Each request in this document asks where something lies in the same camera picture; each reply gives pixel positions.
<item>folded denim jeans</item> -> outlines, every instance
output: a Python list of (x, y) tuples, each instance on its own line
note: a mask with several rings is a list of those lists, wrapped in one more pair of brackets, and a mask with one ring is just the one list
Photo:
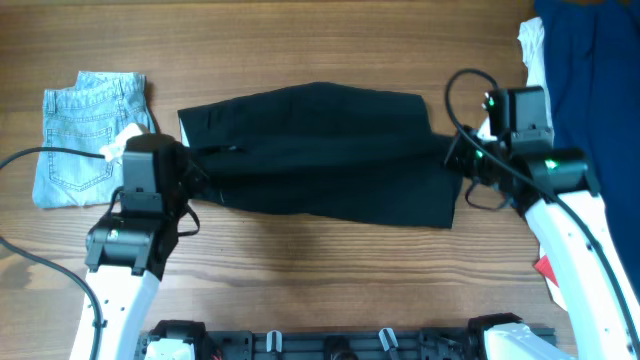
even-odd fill
[[(127, 125), (155, 132), (144, 98), (146, 78), (138, 73), (80, 72), (74, 87), (45, 90), (42, 146), (97, 154)], [(122, 185), (122, 168), (103, 159), (41, 152), (33, 202), (41, 208), (108, 203)]]

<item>navy blue cloth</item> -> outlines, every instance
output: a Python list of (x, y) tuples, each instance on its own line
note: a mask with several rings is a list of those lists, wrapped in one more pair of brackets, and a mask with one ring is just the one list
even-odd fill
[(640, 1), (536, 0), (554, 146), (593, 160), (618, 255), (640, 291)]

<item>wooden table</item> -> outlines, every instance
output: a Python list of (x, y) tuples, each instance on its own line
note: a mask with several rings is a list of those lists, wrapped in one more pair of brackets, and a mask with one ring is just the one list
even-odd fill
[[(73, 85), (79, 70), (146, 74), (150, 109), (175, 137), (178, 109), (318, 80), (420, 94), (434, 131), (452, 134), (448, 77), (478, 67), (503, 86), (524, 84), (516, 37), (532, 15), (530, 1), (513, 0), (12, 3), (0, 7), (1, 158), (41, 144), (43, 90)], [(456, 87), (467, 124), (484, 119), (487, 87)], [(37, 209), (35, 163), (31, 155), (0, 175), (0, 234), (84, 274), (84, 238), (105, 208)], [(499, 199), (480, 189), (476, 200)], [(161, 319), (256, 332), (415, 329), (514, 312), (555, 327), (560, 347), (575, 351), (568, 316), (532, 268), (537, 242), (513, 211), (460, 199), (453, 230), (436, 230), (195, 208), (202, 231), (173, 252), (146, 329)], [(82, 297), (62, 275), (0, 249), (0, 359), (67, 358)]]

